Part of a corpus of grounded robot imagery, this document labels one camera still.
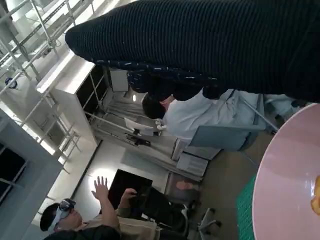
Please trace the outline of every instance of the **person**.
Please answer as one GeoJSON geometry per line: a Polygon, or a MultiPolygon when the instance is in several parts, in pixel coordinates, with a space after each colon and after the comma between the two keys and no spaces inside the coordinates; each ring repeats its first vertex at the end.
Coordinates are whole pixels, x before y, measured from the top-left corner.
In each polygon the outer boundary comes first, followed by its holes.
{"type": "Polygon", "coordinates": [[[320,103],[319,28],[319,0],[139,0],[73,26],[65,42],[94,64],[190,88],[320,103]]]}
{"type": "Polygon", "coordinates": [[[179,233],[159,228],[155,222],[128,218],[131,212],[130,199],[137,194],[134,189],[127,188],[124,191],[117,210],[114,210],[108,199],[107,179],[98,177],[94,181],[94,186],[95,191],[92,191],[92,194],[100,202],[102,214],[84,222],[80,213],[70,208],[67,215],[62,217],[59,213],[61,204],[54,203],[43,211],[40,219],[41,230],[52,230],[54,233],[64,231],[65,235],[80,232],[92,236],[85,238],[88,240],[186,240],[179,233]]]}
{"type": "MultiPolygon", "coordinates": [[[[235,124],[249,125],[254,121],[255,113],[246,106],[243,97],[253,107],[257,107],[258,94],[245,91],[228,90],[218,100],[203,96],[202,90],[187,101],[177,101],[173,96],[164,101],[152,99],[148,94],[142,101],[145,115],[151,119],[161,119],[173,136],[189,143],[201,125],[235,124]]],[[[285,95],[265,95],[271,101],[278,115],[289,118],[298,109],[291,105],[293,99],[285,95]]]]}

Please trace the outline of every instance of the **beige jacket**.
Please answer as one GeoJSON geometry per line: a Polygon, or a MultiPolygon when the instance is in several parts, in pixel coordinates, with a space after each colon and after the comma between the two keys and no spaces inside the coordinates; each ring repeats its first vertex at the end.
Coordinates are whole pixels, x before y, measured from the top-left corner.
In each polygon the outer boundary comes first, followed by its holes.
{"type": "MultiPolygon", "coordinates": [[[[120,223],[121,240],[159,240],[161,228],[155,222],[126,218],[130,210],[125,208],[118,208],[116,213],[120,223]]],[[[98,215],[87,223],[83,229],[100,226],[102,215],[98,215]]]]}

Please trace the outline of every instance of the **black pants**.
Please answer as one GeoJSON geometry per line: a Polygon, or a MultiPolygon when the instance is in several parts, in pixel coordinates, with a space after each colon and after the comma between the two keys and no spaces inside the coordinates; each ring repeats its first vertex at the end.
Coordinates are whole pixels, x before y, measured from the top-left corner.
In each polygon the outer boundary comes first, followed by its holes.
{"type": "Polygon", "coordinates": [[[178,232],[171,231],[168,229],[162,229],[160,231],[159,240],[187,240],[187,238],[178,232]]]}

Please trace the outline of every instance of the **black knit fabric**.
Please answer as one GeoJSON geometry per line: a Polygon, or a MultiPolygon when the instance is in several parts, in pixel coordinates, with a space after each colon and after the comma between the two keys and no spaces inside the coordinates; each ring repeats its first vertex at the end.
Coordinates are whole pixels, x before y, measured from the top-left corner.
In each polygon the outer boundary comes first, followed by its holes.
{"type": "Polygon", "coordinates": [[[147,62],[220,88],[320,102],[317,0],[139,0],[71,28],[80,57],[147,62]]]}

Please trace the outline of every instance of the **wall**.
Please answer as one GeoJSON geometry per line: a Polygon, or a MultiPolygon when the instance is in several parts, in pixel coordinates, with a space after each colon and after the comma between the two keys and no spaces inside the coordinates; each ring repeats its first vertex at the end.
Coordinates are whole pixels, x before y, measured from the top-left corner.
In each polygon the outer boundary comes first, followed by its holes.
{"type": "Polygon", "coordinates": [[[103,141],[75,194],[76,208],[85,221],[94,218],[99,210],[99,202],[92,196],[94,180],[97,176],[108,179],[110,187],[117,169],[153,180],[153,186],[161,190],[167,180],[168,171],[125,147],[103,141]]]}

